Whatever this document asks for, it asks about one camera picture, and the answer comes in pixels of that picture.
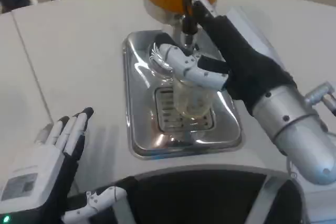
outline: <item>drip tray grate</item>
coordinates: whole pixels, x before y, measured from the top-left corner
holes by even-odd
[[[214,127],[213,112],[200,119],[189,119],[174,107],[173,88],[158,88],[155,91],[156,109],[160,130],[163,132],[207,131]]]

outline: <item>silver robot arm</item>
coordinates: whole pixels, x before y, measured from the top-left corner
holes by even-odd
[[[229,94],[244,102],[305,179],[319,185],[335,182],[336,147],[312,107],[322,101],[335,114],[333,88],[325,83],[303,96],[272,45],[241,10],[219,16],[207,0],[184,1],[230,68]]]

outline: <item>metal cylinder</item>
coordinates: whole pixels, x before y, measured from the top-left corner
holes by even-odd
[[[286,86],[267,92],[253,109],[253,116],[271,140],[287,125],[313,114],[298,90]]]
[[[253,115],[306,180],[319,185],[336,181],[336,147],[297,89],[271,90],[254,107]]]
[[[293,123],[273,142],[309,182],[328,185],[336,181],[336,147],[322,130],[317,116]]]

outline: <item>black panel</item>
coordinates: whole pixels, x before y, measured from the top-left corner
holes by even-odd
[[[265,224],[299,224],[302,217],[302,199],[296,185],[288,180],[279,190]]]
[[[153,176],[128,190],[138,224],[244,223],[265,175],[196,170]]]

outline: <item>white robotic hand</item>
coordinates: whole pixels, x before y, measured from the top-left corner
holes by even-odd
[[[0,221],[61,223],[92,115],[86,108],[47,125],[34,145],[16,156],[0,188]]]

